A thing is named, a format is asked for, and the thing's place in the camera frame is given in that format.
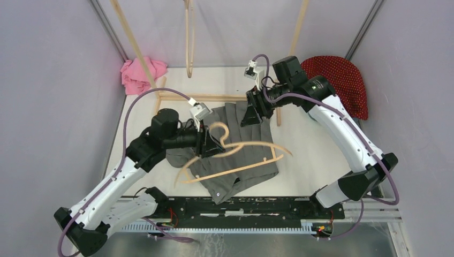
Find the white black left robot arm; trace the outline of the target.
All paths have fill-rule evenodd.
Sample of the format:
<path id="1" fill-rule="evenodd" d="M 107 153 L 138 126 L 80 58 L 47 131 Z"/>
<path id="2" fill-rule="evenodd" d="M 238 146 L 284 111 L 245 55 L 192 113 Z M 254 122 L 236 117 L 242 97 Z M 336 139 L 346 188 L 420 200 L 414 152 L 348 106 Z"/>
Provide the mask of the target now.
<path id="1" fill-rule="evenodd" d="M 168 197 L 156 187 L 147 189 L 144 196 L 126 208 L 113 210 L 112 206 L 165 159 L 168 149 L 179 148 L 192 148 L 201 158 L 225 152 L 203 122 L 183 127 L 177 111 L 161 109 L 150 126 L 123 149 L 120 162 L 107 177 L 71 208 L 60 207 L 55 211 L 54 219 L 62 230 L 59 242 L 67 237 L 77 248 L 74 256 L 91 256 L 123 226 L 149 215 L 165 216 Z"/>

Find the grey pleated skirt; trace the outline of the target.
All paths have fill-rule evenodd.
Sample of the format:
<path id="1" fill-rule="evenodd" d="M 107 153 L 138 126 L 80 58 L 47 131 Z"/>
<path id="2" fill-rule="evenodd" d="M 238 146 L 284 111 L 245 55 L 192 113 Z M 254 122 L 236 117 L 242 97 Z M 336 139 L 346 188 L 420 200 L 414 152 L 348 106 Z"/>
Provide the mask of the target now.
<path id="1" fill-rule="evenodd" d="M 239 141 L 266 141 L 272 142 L 270 121 L 265 119 L 261 124 L 241 127 L 240 123 L 245 115 L 247 103 L 237 101 L 226 103 L 222 107 L 212 109 L 212 113 L 206 117 L 204 123 L 210 125 L 213 122 L 222 122 L 229 128 L 229 137 L 225 144 Z M 195 156 L 192 148 L 169 149 L 166 159 L 174 168 L 182 168 Z M 221 158 L 202 158 L 189 166 L 194 176 L 204 177 L 222 171 L 240 168 L 250 164 L 271 159 L 271 149 L 266 146 L 246 146 L 237 153 Z M 222 175 L 219 177 L 201 181 L 208 190 L 214 202 L 219 205 L 234 195 L 253 187 L 266 180 L 272 179 L 279 173 L 275 162 L 259 167 Z"/>

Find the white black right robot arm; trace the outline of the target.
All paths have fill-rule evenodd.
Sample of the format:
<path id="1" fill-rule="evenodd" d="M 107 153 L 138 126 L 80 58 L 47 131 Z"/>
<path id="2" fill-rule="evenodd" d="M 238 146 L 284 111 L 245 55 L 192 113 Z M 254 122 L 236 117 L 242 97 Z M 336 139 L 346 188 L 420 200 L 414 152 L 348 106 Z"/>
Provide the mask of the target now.
<path id="1" fill-rule="evenodd" d="M 399 193 L 391 176 L 398 164 L 394 153 L 385 154 L 373 144 L 347 113 L 330 82 L 323 76 L 308 78 L 296 56 L 287 56 L 266 68 L 259 68 L 253 57 L 245 68 L 244 76 L 256 85 L 246 92 L 247 109 L 240 123 L 242 127 L 262 123 L 273 116 L 274 110 L 293 104 L 322 125 L 342 151 L 350 172 L 337 181 L 317 190 L 311 196 L 309 212 L 315 218 L 324 218 L 331 207 L 348 200 L 367 198 L 368 192 L 385 179 L 390 182 L 395 199 L 375 198 L 386 205 L 399 203 Z"/>

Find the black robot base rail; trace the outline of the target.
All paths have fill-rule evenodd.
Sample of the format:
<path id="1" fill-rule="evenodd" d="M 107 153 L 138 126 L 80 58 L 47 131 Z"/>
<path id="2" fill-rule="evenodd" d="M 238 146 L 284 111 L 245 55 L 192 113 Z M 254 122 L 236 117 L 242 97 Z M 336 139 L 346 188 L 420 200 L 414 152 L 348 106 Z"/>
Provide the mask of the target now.
<path id="1" fill-rule="evenodd" d="M 340 203 L 324 209 L 307 197 L 238 196 L 217 205 L 210 197 L 173 196 L 148 217 L 172 220 L 179 229 L 280 229 L 300 228 L 302 220 L 343 220 L 345 214 Z"/>

